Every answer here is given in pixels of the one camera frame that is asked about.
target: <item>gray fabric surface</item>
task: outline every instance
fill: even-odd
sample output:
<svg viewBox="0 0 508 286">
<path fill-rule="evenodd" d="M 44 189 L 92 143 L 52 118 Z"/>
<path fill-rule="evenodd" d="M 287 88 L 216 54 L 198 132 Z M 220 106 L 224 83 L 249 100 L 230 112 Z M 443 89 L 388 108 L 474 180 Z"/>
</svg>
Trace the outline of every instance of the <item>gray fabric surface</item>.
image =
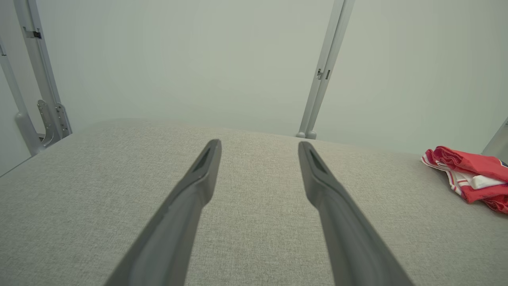
<svg viewBox="0 0 508 286">
<path fill-rule="evenodd" d="M 186 284 L 332 285 L 299 138 L 148 120 L 95 125 L 0 178 L 0 284 L 103 284 L 213 138 L 223 155 Z M 507 216 L 466 204 L 418 156 L 311 142 L 415 284 L 507 284 Z"/>
</svg>

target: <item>red cloth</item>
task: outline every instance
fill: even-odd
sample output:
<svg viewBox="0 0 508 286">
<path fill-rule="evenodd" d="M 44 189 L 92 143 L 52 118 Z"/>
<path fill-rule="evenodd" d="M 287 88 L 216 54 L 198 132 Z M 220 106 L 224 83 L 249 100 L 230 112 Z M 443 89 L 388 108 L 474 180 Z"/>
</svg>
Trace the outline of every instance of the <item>red cloth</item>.
<svg viewBox="0 0 508 286">
<path fill-rule="evenodd" d="M 434 151 L 425 152 L 429 163 L 443 168 L 438 162 L 443 163 L 449 169 L 473 175 L 483 175 L 500 181 L 508 182 L 508 166 L 496 157 L 471 154 L 455 151 L 447 147 L 438 146 Z M 451 177 L 450 184 L 456 190 L 457 182 Z M 496 212 L 508 214 L 508 184 L 486 187 L 475 190 L 471 186 L 460 186 L 461 197 L 468 203 L 477 200 L 483 201 L 489 208 Z"/>
</svg>

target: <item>red and white striped cloth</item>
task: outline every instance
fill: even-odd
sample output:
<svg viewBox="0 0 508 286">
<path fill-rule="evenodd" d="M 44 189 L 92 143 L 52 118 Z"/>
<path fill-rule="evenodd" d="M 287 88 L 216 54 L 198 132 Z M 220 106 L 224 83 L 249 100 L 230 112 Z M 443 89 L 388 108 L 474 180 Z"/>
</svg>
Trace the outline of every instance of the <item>red and white striped cloth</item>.
<svg viewBox="0 0 508 286">
<path fill-rule="evenodd" d="M 481 200 L 492 210 L 508 214 L 508 166 L 501 160 L 438 146 L 427 150 L 422 162 L 446 172 L 452 190 L 466 202 Z"/>
</svg>

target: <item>folded cloth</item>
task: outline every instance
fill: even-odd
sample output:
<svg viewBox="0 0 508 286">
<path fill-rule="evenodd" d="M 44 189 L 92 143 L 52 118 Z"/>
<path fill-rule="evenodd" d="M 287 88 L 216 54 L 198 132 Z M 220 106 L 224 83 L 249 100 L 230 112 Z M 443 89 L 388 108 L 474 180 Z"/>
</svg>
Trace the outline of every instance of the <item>folded cloth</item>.
<svg viewBox="0 0 508 286">
<path fill-rule="evenodd" d="M 496 157 L 439 146 L 427 150 L 422 162 L 446 172 L 452 190 L 468 203 L 481 200 L 492 210 L 508 214 L 508 167 Z"/>
</svg>

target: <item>folded clothing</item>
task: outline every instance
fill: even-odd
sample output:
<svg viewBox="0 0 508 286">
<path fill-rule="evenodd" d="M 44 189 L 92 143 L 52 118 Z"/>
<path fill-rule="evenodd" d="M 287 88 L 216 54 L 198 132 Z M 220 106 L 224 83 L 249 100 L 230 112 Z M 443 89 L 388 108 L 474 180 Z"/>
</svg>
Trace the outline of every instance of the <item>folded clothing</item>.
<svg viewBox="0 0 508 286">
<path fill-rule="evenodd" d="M 422 162 L 446 172 L 451 188 L 468 203 L 481 200 L 508 214 L 508 166 L 501 160 L 439 146 L 427 150 Z"/>
</svg>

